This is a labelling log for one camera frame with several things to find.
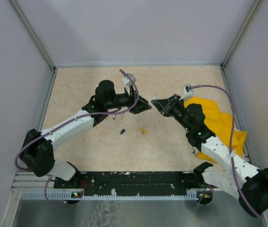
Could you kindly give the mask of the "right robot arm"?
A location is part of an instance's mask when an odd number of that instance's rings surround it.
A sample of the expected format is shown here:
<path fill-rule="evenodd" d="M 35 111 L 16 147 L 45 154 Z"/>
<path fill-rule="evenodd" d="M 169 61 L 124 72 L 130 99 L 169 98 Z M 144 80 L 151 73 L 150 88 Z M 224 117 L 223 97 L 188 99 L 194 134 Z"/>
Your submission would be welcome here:
<path fill-rule="evenodd" d="M 226 145 L 204 123 L 200 104 L 184 106 L 180 96 L 154 99 L 154 107 L 165 117 L 173 117 L 187 130 L 189 144 L 224 168 L 220 171 L 209 163 L 195 170 L 194 182 L 199 187 L 213 185 L 238 200 L 251 216 L 258 217 L 268 209 L 268 168 L 260 169 L 245 161 Z"/>

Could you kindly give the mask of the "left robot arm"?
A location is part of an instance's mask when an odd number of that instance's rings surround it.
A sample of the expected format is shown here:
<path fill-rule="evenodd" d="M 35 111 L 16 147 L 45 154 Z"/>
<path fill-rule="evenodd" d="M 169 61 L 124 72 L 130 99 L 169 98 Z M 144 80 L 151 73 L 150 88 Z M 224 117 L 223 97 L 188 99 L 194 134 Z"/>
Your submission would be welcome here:
<path fill-rule="evenodd" d="M 37 177 L 58 177 L 74 188 L 81 182 L 78 169 L 69 162 L 55 160 L 54 152 L 67 140 L 114 115 L 116 110 L 120 114 L 139 114 L 150 109 L 148 101 L 138 94 L 130 81 L 125 83 L 124 92 L 118 94 L 112 81 L 103 80 L 95 89 L 95 95 L 74 116 L 43 131 L 30 130 L 18 159 Z"/>

